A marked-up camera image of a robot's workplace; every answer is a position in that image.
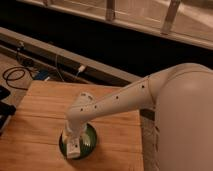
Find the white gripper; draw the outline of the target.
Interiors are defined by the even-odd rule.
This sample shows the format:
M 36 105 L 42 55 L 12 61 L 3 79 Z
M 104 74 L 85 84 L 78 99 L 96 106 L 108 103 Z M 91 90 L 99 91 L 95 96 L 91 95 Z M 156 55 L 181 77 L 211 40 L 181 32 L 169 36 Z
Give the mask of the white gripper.
M 64 132 L 62 133 L 62 142 L 67 143 L 68 136 L 72 138 L 79 137 L 82 133 L 86 131 L 85 124 L 74 124 L 69 121 L 65 122 Z M 83 144 L 86 146 L 90 146 L 90 137 L 88 135 L 82 136 Z

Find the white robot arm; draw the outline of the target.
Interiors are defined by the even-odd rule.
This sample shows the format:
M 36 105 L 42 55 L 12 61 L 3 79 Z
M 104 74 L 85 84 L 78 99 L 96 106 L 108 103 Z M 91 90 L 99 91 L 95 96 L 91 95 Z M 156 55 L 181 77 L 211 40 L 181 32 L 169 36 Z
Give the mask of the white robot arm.
M 65 156 L 82 155 L 89 122 L 138 109 L 155 111 L 156 171 L 213 171 L 213 69 L 183 63 L 99 99 L 82 92 L 66 112 Z

